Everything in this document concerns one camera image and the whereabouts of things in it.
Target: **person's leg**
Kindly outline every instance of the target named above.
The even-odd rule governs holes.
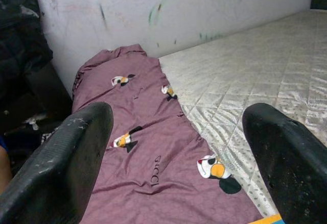
[[[4,192],[11,179],[9,157],[6,150],[0,146],[0,194]]]

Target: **wrinkled fabric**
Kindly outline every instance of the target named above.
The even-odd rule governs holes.
[[[197,160],[212,152],[178,100],[161,91],[169,82],[158,59],[147,57],[139,45],[101,51],[76,77],[73,112],[107,102],[114,116],[81,223],[236,224],[262,218],[243,190],[226,194],[219,180],[200,175]],[[136,144],[129,152],[113,147],[131,130]]]
[[[37,0],[0,0],[0,99],[14,80],[52,60],[40,23]]]

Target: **white quilted mattress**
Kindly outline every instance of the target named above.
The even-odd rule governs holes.
[[[160,62],[189,120],[262,215],[277,213],[241,116],[254,103],[271,104],[326,145],[327,13],[302,12]]]

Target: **purple blanket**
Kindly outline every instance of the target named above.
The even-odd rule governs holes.
[[[107,102],[114,126],[81,223],[232,223],[262,218],[183,114],[159,60],[139,45],[78,71],[73,112]]]

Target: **cartoon duck print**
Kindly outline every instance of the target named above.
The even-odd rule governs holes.
[[[219,179],[219,186],[225,193],[235,194],[241,191],[241,185],[231,177],[231,173],[215,155],[206,155],[198,160],[197,166],[203,178]]]
[[[161,92],[163,94],[168,94],[168,101],[170,101],[170,99],[177,99],[177,95],[174,93],[173,88],[170,85],[163,85],[161,87]]]
[[[130,132],[126,133],[125,135],[118,137],[116,140],[113,141],[113,147],[125,147],[127,152],[129,153],[138,142],[132,141],[132,134],[140,130],[142,130],[142,127],[138,126]]]
[[[111,79],[111,84],[112,86],[115,86],[116,84],[120,84],[121,86],[124,86],[126,85],[129,80],[134,77],[135,75],[134,74],[130,74],[129,76],[127,77],[123,77],[123,76],[116,76],[114,77],[113,79]]]

